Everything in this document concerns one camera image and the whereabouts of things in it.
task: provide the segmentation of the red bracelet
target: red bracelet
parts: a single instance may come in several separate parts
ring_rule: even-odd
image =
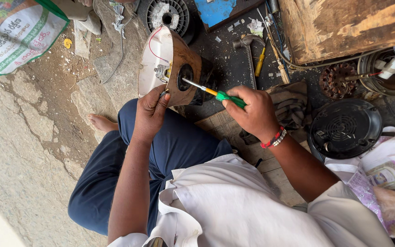
[[[281,142],[281,140],[279,140],[279,138],[280,138],[280,136],[282,136],[283,132],[284,132],[284,127],[280,125],[280,130],[277,132],[277,134],[275,134],[274,138],[272,138],[272,140],[270,140],[266,144],[261,143],[260,146],[265,149],[265,148],[268,148],[269,146],[274,146],[277,141]]]

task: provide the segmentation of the hammer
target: hammer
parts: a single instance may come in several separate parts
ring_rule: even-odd
[[[257,89],[257,85],[255,84],[255,75],[254,75],[254,66],[252,65],[252,54],[251,54],[251,47],[250,44],[253,40],[258,40],[263,46],[265,46],[265,42],[262,38],[257,35],[247,35],[239,40],[233,41],[234,49],[238,49],[241,47],[246,48],[246,56],[248,57],[248,65],[249,65],[249,72],[251,76],[251,85],[252,89]]]

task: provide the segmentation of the beaded bracelet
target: beaded bracelet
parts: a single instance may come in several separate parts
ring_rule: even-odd
[[[280,130],[278,131],[278,133],[274,136],[274,138],[272,138],[272,140],[270,140],[268,143],[261,143],[260,146],[262,148],[268,148],[268,147],[275,147],[278,144],[281,143],[281,141],[284,139],[284,137],[286,136],[287,131],[283,128],[283,126],[280,126]]]

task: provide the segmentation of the man's left hand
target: man's left hand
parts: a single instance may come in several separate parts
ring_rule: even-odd
[[[161,129],[165,110],[171,97],[171,94],[159,97],[164,92],[165,87],[166,84],[155,87],[138,100],[132,139],[152,143],[156,133]]]

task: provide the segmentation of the bare foot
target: bare foot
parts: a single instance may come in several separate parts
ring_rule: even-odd
[[[88,119],[92,123],[92,125],[97,128],[97,130],[101,130],[106,133],[118,130],[118,123],[113,123],[102,115],[96,115],[91,113],[88,114]]]

